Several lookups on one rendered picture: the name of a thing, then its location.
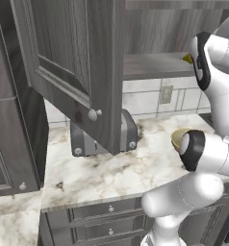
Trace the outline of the olive yellow bowl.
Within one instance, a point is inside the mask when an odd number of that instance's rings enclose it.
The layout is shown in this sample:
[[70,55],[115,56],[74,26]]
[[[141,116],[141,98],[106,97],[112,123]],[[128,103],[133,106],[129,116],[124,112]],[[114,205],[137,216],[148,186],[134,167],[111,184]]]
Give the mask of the olive yellow bowl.
[[190,143],[189,131],[189,128],[178,129],[170,136],[171,144],[180,155],[183,155],[188,149]]

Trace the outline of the grey wood cabinet door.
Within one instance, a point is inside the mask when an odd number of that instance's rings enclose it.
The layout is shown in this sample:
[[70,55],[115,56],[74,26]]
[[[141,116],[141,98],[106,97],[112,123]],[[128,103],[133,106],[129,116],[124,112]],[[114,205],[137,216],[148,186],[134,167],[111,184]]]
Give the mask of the grey wood cabinet door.
[[[125,0],[11,0],[29,86],[120,151]],[[90,109],[102,110],[96,121]]]

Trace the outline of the round silver door knob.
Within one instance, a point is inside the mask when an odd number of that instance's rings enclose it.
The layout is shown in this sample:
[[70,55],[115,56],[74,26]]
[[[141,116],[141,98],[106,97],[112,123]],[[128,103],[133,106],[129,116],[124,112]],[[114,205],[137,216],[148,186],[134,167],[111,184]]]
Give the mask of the round silver door knob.
[[102,110],[94,110],[90,109],[88,113],[88,117],[91,121],[96,121],[99,116],[102,115]]

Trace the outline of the grey wood wall cabinet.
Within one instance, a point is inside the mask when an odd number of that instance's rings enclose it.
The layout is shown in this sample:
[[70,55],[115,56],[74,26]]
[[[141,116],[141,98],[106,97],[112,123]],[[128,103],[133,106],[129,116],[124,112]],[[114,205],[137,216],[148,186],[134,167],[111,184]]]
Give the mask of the grey wood wall cabinet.
[[229,0],[126,0],[123,78],[191,77],[191,39],[229,16]]

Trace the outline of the tall grey wood cabinet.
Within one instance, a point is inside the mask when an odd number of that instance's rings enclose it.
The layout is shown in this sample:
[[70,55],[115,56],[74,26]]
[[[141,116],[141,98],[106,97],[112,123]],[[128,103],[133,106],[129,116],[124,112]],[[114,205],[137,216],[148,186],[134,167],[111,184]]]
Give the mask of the tall grey wood cabinet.
[[48,132],[43,97],[26,78],[11,0],[0,0],[0,196],[43,187]]

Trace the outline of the grey toaster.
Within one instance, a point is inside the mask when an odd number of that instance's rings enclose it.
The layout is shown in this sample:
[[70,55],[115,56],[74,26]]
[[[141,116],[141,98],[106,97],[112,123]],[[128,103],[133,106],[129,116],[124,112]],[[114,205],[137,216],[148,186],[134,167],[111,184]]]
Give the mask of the grey toaster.
[[[103,148],[91,136],[85,133],[75,123],[70,123],[71,151],[74,157],[89,157],[99,154],[107,154]],[[128,152],[135,150],[138,144],[138,128],[130,112],[121,111],[121,140],[120,151]]]

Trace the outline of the grey drawer front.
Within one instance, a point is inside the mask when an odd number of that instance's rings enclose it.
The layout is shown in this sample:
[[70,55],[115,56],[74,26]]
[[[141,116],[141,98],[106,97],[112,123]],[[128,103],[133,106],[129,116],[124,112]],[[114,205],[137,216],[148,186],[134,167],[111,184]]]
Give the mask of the grey drawer front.
[[[114,212],[109,212],[109,206],[114,207]],[[113,201],[74,209],[68,209],[67,215],[68,221],[72,222],[77,219],[85,219],[96,216],[117,215],[120,213],[125,214],[129,211],[133,211],[140,208],[141,198],[131,198],[120,201]]]
[[79,227],[74,229],[75,238],[80,240],[96,239],[98,237],[110,236],[109,229],[113,229],[114,235],[146,230],[147,221],[144,216],[115,220],[104,224]]

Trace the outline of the grey wall outlet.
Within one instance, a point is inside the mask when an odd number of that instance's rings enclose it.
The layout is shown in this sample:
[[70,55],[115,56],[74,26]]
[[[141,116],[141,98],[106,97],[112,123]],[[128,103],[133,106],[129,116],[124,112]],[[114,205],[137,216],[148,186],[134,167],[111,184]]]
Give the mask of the grey wall outlet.
[[163,86],[160,92],[160,103],[169,104],[171,101],[173,86]]

